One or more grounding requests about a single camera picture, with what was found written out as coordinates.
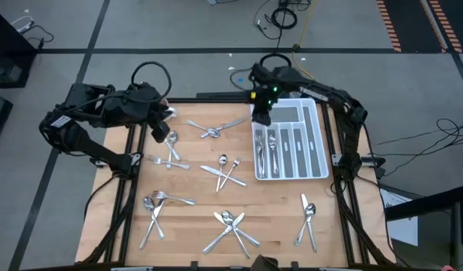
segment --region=small white object on floor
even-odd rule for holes
[[[383,197],[385,207],[392,207],[404,202],[409,202],[411,199],[405,196],[397,195],[396,193],[388,192],[387,190],[380,189]],[[414,246],[419,245],[419,220],[417,217],[404,218],[397,221],[387,222],[388,234],[390,238],[411,244]]]

